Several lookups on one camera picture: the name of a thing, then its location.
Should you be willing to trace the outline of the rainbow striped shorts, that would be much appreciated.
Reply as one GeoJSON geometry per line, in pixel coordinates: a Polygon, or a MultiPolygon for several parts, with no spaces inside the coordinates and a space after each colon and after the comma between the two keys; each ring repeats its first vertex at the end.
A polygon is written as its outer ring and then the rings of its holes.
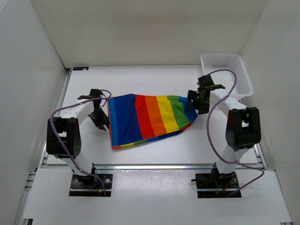
{"type": "Polygon", "coordinates": [[[197,119],[180,96],[127,94],[108,100],[113,149],[144,144],[182,133],[197,119]]]}

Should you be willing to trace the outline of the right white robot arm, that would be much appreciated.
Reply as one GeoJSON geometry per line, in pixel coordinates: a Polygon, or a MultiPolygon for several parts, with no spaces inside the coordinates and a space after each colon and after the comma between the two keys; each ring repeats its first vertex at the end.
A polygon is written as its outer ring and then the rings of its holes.
{"type": "Polygon", "coordinates": [[[228,180],[227,174],[235,171],[242,156],[261,140],[260,114],[256,107],[246,107],[231,93],[236,85],[236,75],[229,90],[221,84],[215,84],[211,75],[198,78],[197,91],[189,90],[187,94],[187,107],[198,111],[198,114],[207,114],[206,130],[209,143],[218,157],[217,172],[210,177],[212,185],[222,187],[228,180]],[[227,116],[225,139],[227,145],[220,155],[214,147],[209,131],[210,117],[215,108],[227,116]]]}

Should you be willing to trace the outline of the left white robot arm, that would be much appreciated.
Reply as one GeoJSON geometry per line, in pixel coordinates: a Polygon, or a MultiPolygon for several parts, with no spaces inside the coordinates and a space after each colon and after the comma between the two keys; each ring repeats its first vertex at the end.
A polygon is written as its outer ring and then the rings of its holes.
{"type": "Polygon", "coordinates": [[[55,117],[52,115],[47,124],[46,151],[64,161],[75,175],[82,176],[82,182],[92,188],[98,183],[95,167],[81,152],[82,141],[80,135],[80,124],[90,118],[98,129],[109,128],[109,118],[96,102],[80,102],[65,106],[54,111],[65,112],[55,117]]]}

